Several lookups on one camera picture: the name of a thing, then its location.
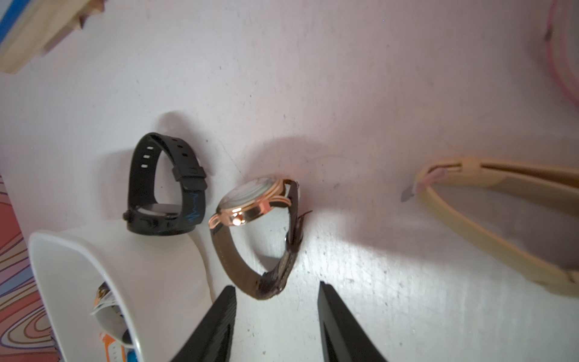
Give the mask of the brown purple strap watch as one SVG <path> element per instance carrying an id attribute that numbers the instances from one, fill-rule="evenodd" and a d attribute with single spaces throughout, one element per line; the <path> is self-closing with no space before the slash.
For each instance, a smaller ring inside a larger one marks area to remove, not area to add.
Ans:
<path id="1" fill-rule="evenodd" d="M 269 300 L 286 287 L 304 234 L 299 201 L 294 179 L 261 176 L 223 196 L 208 221 L 224 271 L 255 300 Z"/>

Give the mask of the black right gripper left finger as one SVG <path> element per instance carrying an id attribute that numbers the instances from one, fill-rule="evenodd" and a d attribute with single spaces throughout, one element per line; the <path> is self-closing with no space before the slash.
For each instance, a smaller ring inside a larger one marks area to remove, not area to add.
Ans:
<path id="1" fill-rule="evenodd" d="M 236 312 L 236 289 L 227 286 L 171 362 L 228 362 Z"/>

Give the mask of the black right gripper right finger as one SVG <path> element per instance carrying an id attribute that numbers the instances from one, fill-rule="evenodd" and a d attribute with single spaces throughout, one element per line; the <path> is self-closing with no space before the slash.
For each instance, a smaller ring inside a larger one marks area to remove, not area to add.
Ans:
<path id="1" fill-rule="evenodd" d="M 318 315 L 325 362 L 387 362 L 331 284 L 320 282 Z"/>

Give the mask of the white orange strap watch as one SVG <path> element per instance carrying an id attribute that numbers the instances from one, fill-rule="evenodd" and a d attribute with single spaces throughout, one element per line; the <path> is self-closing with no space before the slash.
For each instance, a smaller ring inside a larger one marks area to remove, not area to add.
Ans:
<path id="1" fill-rule="evenodd" d="M 105 346 L 107 361 L 137 361 L 124 313 L 106 282 L 103 282 L 96 291 L 90 315 L 95 317 L 102 330 L 100 339 Z"/>

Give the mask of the beige thin strap watch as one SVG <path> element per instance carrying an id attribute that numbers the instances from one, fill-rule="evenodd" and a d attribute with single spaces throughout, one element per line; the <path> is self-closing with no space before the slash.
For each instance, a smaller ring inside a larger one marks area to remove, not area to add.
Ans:
<path id="1" fill-rule="evenodd" d="M 578 169 L 458 156 L 424 166 L 400 200 L 550 294 L 578 297 Z"/>

